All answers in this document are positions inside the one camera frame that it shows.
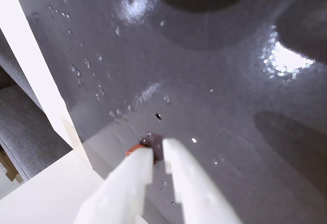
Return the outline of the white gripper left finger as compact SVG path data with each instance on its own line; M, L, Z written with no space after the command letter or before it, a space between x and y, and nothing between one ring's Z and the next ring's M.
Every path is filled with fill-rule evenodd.
M132 152L82 204L74 223L146 223L142 215L153 161L150 148Z

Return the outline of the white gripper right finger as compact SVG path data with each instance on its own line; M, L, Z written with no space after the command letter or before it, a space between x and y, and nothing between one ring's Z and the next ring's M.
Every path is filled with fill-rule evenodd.
M172 176L175 202L184 223L242 223L232 205L187 148L175 138L162 141L165 171Z

